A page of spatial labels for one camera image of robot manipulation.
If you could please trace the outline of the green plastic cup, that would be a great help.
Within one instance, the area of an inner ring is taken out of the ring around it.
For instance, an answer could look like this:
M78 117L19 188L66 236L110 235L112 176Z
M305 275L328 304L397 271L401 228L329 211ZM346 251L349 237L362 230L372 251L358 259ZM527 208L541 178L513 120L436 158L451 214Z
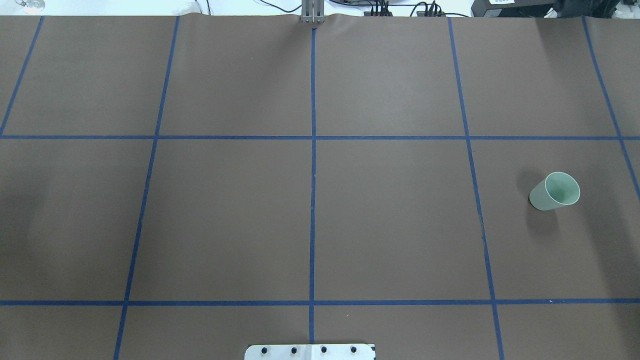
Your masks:
M537 210L551 211L574 205L580 197L578 182L568 173L555 171L530 191L528 200Z

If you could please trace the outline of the brown paper table mat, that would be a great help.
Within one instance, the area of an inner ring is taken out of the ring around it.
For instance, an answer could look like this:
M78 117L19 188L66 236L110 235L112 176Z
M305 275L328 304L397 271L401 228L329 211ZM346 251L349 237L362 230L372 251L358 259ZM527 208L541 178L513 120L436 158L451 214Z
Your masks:
M639 358L637 19L2 16L3 360L331 343Z

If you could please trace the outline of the small black box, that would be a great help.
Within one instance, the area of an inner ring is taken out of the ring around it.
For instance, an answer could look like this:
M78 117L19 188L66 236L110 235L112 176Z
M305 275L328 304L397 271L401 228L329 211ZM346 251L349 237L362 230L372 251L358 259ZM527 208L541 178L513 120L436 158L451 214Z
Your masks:
M474 0L471 13L475 18L544 18L555 0Z

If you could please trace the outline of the clear tape roll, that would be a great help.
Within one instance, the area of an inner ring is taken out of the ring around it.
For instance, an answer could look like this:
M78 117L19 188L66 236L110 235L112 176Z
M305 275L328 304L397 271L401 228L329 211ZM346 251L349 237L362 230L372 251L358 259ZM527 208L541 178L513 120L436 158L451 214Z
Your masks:
M28 15L39 14L46 7L45 0L15 0L14 2Z

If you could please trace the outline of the aluminium frame post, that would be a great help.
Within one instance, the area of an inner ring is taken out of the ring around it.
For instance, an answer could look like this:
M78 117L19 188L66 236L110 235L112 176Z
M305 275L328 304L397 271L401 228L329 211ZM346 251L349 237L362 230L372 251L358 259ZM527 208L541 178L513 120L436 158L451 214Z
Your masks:
M302 23L321 24L326 21L324 0L302 0L301 15Z

